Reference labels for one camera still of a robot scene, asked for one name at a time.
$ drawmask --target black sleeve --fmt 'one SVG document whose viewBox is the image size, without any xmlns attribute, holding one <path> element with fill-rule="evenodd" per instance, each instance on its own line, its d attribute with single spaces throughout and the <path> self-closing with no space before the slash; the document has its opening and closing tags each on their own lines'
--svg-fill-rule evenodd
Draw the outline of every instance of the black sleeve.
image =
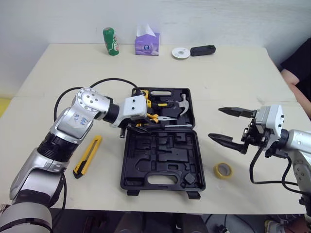
<svg viewBox="0 0 311 233">
<path fill-rule="evenodd" d="M 293 73 L 300 81 L 311 75 L 311 38 L 309 38 L 286 61 L 281 63 L 284 69 Z"/>
</svg>

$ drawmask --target white tissue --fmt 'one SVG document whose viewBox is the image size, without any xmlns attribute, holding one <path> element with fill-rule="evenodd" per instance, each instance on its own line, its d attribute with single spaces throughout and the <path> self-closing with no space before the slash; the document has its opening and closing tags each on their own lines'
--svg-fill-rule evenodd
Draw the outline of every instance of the white tissue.
<svg viewBox="0 0 311 233">
<path fill-rule="evenodd" d="M 142 35 L 146 35 L 146 34 L 152 35 L 154 37 L 156 36 L 155 33 L 150 28 L 149 24 L 137 26 L 136 36 L 142 36 Z"/>
</svg>

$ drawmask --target black tool case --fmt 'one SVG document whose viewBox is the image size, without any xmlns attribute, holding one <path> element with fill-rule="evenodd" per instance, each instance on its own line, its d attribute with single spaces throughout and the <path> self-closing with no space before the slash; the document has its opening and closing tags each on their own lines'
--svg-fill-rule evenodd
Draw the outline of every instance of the black tool case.
<svg viewBox="0 0 311 233">
<path fill-rule="evenodd" d="M 189 199 L 200 199 L 199 191 L 206 187 L 203 166 L 196 132 L 190 90 L 188 88 L 150 88 L 148 90 L 152 103 L 182 101 L 186 94 L 189 109 L 181 117 L 184 108 L 152 109 L 148 113 L 177 118 L 177 120 L 160 121 L 164 125 L 187 125 L 192 127 L 172 127 L 139 133 L 128 130 L 124 150 L 121 187 L 128 190 L 127 195 L 137 196 L 140 190 L 175 190 L 185 191 Z M 154 184 L 148 177 L 160 175 L 173 178 L 175 184 Z"/>
</svg>

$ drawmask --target white wall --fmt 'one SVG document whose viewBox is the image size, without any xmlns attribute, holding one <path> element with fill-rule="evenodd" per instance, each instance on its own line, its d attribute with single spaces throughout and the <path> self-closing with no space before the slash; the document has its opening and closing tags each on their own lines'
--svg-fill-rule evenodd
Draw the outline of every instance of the white wall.
<svg viewBox="0 0 311 233">
<path fill-rule="evenodd" d="M 0 96 L 13 96 L 48 43 L 102 43 L 138 23 L 162 44 L 265 46 L 278 64 L 311 35 L 311 0 L 0 0 Z"/>
</svg>

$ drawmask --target white table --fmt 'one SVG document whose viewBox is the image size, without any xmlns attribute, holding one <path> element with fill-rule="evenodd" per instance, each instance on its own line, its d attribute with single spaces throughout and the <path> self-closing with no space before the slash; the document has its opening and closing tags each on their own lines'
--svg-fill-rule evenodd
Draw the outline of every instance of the white table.
<svg viewBox="0 0 311 233">
<path fill-rule="evenodd" d="M 118 77 L 138 86 L 188 87 L 194 107 L 206 190 L 200 200 L 189 200 L 184 192 L 141 191 L 138 197 L 120 188 L 125 140 L 119 130 L 103 121 L 94 126 L 70 160 L 66 172 L 67 208 L 214 214 L 303 213 L 299 195 L 281 185 L 253 185 L 248 168 L 256 148 L 239 154 L 213 142 L 208 133 L 223 133 L 239 141 L 249 123 L 217 109 L 239 106 L 248 109 L 281 103 L 285 129 L 309 131 L 311 124 L 296 102 L 264 48 L 219 46 L 214 55 L 178 61 L 170 56 L 173 46 L 161 46 L 160 56 L 136 56 L 133 46 L 121 45 L 118 56 L 108 56 L 104 45 L 51 44 L 42 55 L 7 111 L 0 118 L 0 203 L 9 203 L 9 187 L 33 148 L 43 140 L 52 124 L 52 111 L 59 94 L 73 86 L 89 86 L 103 78 Z M 118 87 L 115 93 L 111 87 Z M 102 94 L 121 101 L 131 86 L 117 82 L 99 85 Z M 64 97 L 59 111 L 71 104 L 74 92 Z M 85 176 L 75 179 L 72 170 L 96 134 L 103 142 Z M 219 180 L 213 166 L 229 163 L 234 175 Z M 255 180 L 280 179 L 286 160 L 262 155 Z M 288 180 L 294 181 L 292 171 Z M 62 204 L 62 194 L 58 203 Z"/>
</svg>

